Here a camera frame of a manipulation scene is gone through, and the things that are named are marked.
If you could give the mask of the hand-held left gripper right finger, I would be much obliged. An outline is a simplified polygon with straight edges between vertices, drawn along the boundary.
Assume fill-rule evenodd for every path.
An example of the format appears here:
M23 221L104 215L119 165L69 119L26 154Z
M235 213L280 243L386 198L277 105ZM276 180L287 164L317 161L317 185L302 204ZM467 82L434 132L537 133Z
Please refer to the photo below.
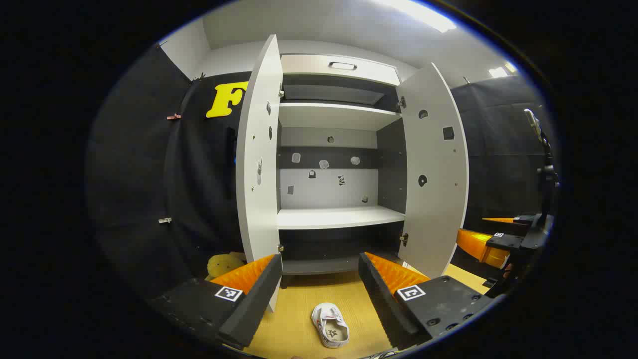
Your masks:
M429 279L369 252L358 255L358 275L390 344L399 350L460 329L493 301L453 277Z

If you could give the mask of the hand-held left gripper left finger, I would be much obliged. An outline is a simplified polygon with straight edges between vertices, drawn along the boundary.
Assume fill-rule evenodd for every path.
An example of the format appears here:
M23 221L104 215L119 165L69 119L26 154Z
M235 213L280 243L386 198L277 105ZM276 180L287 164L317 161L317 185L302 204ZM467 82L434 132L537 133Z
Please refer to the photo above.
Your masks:
M153 309L207 345L248 347L282 274L280 254L214 280L190 279L150 301Z

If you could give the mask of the white shoe cabinet door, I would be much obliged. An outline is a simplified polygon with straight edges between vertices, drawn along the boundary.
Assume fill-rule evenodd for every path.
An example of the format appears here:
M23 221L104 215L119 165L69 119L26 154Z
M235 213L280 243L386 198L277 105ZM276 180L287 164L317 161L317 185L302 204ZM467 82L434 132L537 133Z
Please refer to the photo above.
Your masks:
M469 153L460 112L437 66L397 86L406 142L408 235L399 258L429 278L444 274L469 202Z
M283 68L275 34L265 41L242 100L236 198L249 263L279 253L277 140Z

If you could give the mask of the white canvas shoe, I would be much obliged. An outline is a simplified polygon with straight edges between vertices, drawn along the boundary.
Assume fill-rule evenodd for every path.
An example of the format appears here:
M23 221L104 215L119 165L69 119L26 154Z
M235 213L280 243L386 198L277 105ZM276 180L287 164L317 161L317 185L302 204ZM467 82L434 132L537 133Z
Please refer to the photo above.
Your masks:
M325 347L337 349L349 342L349 326L335 304L317 305L312 311L311 320Z

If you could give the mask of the white shoe cabinet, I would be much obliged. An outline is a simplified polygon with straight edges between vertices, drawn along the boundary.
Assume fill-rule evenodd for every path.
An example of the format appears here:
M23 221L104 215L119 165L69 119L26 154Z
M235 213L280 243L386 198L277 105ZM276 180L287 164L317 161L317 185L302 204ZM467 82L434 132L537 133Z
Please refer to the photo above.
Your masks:
M276 216L282 288L292 277L392 259L406 211L405 98L394 66L329 54L281 55Z

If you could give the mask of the yellow plush toy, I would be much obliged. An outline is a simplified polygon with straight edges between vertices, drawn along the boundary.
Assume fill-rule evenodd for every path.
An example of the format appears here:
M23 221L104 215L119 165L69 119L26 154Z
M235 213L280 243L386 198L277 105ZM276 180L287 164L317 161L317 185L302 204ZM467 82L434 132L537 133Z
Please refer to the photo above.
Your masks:
M236 270L246 264L246 255L240 252L217 254L207 262L207 277L205 280L213 280L230 271Z

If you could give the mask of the ceiling light panel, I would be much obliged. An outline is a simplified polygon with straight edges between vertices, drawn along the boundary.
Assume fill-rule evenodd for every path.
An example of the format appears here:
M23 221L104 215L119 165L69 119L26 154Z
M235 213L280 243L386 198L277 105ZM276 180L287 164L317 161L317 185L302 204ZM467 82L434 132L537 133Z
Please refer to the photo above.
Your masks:
M509 61L504 62L501 66L488 69L488 73L494 79L504 78L518 74L518 69Z

